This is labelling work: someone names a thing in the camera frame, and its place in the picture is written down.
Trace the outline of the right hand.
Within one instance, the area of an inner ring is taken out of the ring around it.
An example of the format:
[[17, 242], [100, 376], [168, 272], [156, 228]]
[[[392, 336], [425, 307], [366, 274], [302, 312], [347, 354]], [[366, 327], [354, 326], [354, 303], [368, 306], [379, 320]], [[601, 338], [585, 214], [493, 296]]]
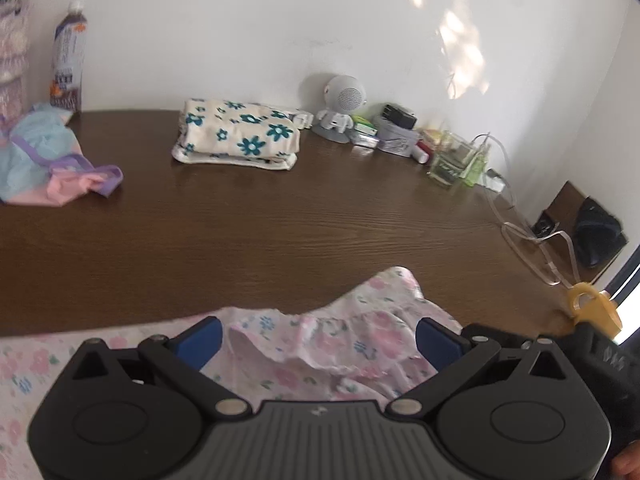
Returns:
[[612, 475], [617, 479], [640, 480], [640, 441], [629, 443], [612, 460]]

